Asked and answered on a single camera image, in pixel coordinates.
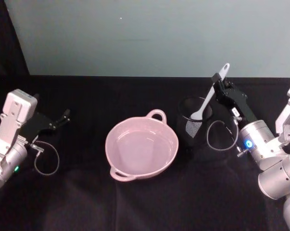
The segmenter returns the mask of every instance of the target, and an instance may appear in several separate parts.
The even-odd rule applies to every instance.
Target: black tablecloth
[[[290,79],[233,80],[274,133]],[[29,153],[0,189],[0,231],[287,230],[284,200],[261,193],[256,164],[249,156],[237,158],[236,149],[220,153],[203,146],[188,154],[181,146],[172,165],[154,178],[122,183],[110,177],[104,144],[112,127],[159,108],[175,129],[178,102],[205,96],[210,86],[209,78],[0,78],[0,113],[16,88],[39,93],[37,111],[52,119],[71,109],[69,125],[40,137],[57,148],[58,173],[39,175]],[[227,115],[212,104],[217,118]]]

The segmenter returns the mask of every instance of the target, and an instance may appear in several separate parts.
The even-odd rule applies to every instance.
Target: black mesh cup
[[[190,118],[200,109],[203,101],[201,97],[187,97],[178,104],[176,133],[186,148],[195,148],[206,142],[206,132],[213,116],[210,104],[203,111],[202,120]]]

